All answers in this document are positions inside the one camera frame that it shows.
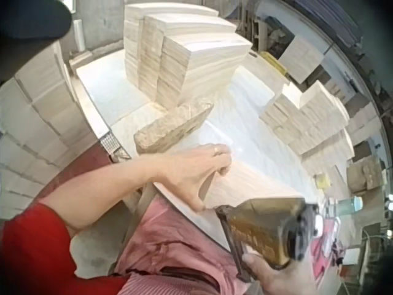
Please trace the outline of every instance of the hand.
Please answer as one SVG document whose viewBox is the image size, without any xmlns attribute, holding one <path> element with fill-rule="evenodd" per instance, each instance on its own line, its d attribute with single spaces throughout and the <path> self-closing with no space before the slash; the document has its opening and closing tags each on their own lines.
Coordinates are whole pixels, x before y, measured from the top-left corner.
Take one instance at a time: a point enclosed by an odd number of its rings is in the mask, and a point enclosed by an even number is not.
<svg viewBox="0 0 393 295">
<path fill-rule="evenodd" d="M 158 182 L 187 203 L 192 210 L 204 209 L 199 190 L 209 175 L 228 172 L 232 158 L 224 144 L 206 144 L 175 155 L 162 154 Z"/>
<path fill-rule="evenodd" d="M 243 255 L 243 261 L 251 268 L 269 295 L 316 295 L 317 289 L 311 266 L 311 253 L 302 262 L 293 262 L 284 270 L 274 270 L 261 256 Z"/>
</svg>

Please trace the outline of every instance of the red cloth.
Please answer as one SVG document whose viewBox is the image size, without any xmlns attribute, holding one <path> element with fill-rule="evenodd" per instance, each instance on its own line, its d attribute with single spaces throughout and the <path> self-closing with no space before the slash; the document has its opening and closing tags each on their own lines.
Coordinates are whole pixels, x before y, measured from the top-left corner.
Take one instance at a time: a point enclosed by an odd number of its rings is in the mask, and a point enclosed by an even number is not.
<svg viewBox="0 0 393 295">
<path fill-rule="evenodd" d="M 18 294 L 115 295 L 121 290 L 125 277 L 76 277 L 70 242 L 64 222 L 43 204 L 8 221 L 2 236 L 1 266 Z"/>
</svg>

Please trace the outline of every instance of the yellow object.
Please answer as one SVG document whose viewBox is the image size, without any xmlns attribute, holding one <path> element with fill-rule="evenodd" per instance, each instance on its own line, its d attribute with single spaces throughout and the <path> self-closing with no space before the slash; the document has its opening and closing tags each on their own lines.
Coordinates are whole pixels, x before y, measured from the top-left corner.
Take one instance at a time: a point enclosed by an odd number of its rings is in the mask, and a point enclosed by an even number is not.
<svg viewBox="0 0 393 295">
<path fill-rule="evenodd" d="M 287 69 L 270 53 L 268 53 L 267 51 L 262 51 L 259 53 L 259 55 L 269 64 L 271 64 L 275 69 L 277 69 L 277 71 L 279 71 L 283 76 L 286 75 Z"/>
<path fill-rule="evenodd" d="M 318 189 L 327 189 L 331 186 L 330 178 L 326 173 L 316 175 L 315 184 Z"/>
</svg>

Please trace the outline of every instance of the person's right hand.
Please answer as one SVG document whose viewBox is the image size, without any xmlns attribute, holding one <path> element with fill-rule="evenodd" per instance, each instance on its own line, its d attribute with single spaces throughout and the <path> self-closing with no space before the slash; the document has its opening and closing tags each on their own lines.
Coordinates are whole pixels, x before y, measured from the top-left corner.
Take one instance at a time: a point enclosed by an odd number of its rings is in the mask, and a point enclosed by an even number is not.
<svg viewBox="0 0 393 295">
<path fill-rule="evenodd" d="M 293 262 L 284 270 L 274 270 L 259 255 L 245 254 L 243 261 L 251 268 L 269 295 L 317 295 L 308 252 L 302 262 Z"/>
</svg>

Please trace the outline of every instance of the floor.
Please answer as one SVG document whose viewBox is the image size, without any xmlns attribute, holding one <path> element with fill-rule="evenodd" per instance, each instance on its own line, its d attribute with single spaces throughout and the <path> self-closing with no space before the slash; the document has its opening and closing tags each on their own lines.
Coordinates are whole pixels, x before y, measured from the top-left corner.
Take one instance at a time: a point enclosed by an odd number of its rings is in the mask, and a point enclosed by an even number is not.
<svg viewBox="0 0 393 295">
<path fill-rule="evenodd" d="M 35 202 L 67 180 L 111 164 L 106 151 L 99 143 L 79 156 L 38 194 Z M 76 275 L 92 278 L 106 275 L 119 255 L 121 242 L 130 223 L 131 213 L 118 203 L 89 229 L 84 230 L 71 241 L 71 255 L 77 264 Z"/>
</svg>

